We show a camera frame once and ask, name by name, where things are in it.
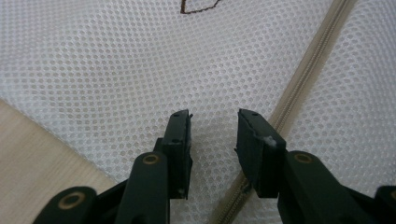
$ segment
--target zipper teeth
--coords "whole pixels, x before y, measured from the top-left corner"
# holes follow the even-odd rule
[[[285,105],[282,108],[282,111],[280,115],[277,117],[277,120],[274,124],[274,128],[276,129],[277,132],[281,132],[283,129],[283,126],[285,125],[286,120],[289,117],[290,111],[293,109],[297,98],[300,96],[300,93],[302,89],[305,86],[306,81],[309,79],[309,77],[312,74],[313,69],[316,67],[318,64],[318,61],[323,54],[323,51],[326,49],[329,39],[334,32],[335,26],[340,20],[340,17],[347,6],[347,0],[344,0],[340,6],[337,8],[336,12],[334,13],[332,17],[332,21],[329,23],[329,25],[326,27],[325,32],[323,33],[318,46],[315,49],[315,53],[312,56],[311,60],[309,61],[307,67],[305,68],[303,75],[300,77],[298,83],[294,87],[288,101],[285,103]]]
[[[338,7],[332,14],[328,25],[326,26],[323,34],[320,37],[319,42],[317,43],[317,46],[314,49],[314,53],[312,54],[312,56],[310,56],[308,64],[305,66],[304,71],[300,75],[298,74],[298,81],[295,83],[294,87],[292,87],[292,91],[287,96],[287,101],[281,106],[280,113],[277,113],[277,118],[275,118],[275,122],[272,123],[273,127],[278,133],[282,131],[291,110],[294,108],[298,97],[304,89],[307,80],[311,77],[314,68],[318,65],[318,62],[323,55],[324,50],[328,46],[329,40],[334,33],[335,27],[340,21],[340,18],[343,16],[343,12],[345,11],[348,3],[353,4],[354,1],[341,0],[337,3]],[[233,218],[239,212],[239,208],[243,206],[244,202],[252,194],[253,191],[244,190],[249,186],[249,182],[245,177],[243,177],[242,181],[238,184],[238,186],[239,187],[236,188],[233,193],[231,193],[232,196],[229,197],[229,199],[225,199],[228,200],[228,202],[218,213],[219,215],[217,216],[217,218],[210,222],[211,224],[226,224],[233,221]]]

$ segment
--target mesh laundry bag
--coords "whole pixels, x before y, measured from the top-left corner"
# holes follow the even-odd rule
[[[186,1],[186,11],[217,1]],[[269,118],[330,4],[223,0],[2,3],[0,96],[117,181],[188,108],[194,159],[173,223],[205,223],[240,171],[239,107]],[[287,137],[343,184],[394,182],[395,4],[359,1]],[[236,223],[278,222],[252,197]]]

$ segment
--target beige zipper tape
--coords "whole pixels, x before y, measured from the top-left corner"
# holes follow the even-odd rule
[[[273,116],[269,118],[269,123],[283,137],[287,136],[306,95],[318,79],[318,75],[332,51],[332,46],[355,3],[356,0],[334,0],[332,2],[323,23],[282,94]],[[241,171],[232,186],[226,191],[225,196],[219,201],[209,223],[232,223],[252,192],[250,184]]]

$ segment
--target wooden table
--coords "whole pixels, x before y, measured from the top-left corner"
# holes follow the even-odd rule
[[[73,149],[0,100],[0,223],[32,223],[63,189],[115,182]]]

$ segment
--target brown drawn line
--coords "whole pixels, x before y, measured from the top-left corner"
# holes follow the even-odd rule
[[[181,0],[181,9],[180,9],[181,14],[192,14],[192,13],[207,11],[209,9],[216,7],[218,5],[218,2],[221,0],[217,0],[215,5],[213,5],[212,7],[206,7],[206,8],[198,9],[198,10],[194,10],[194,11],[186,11],[186,1],[187,0]]]

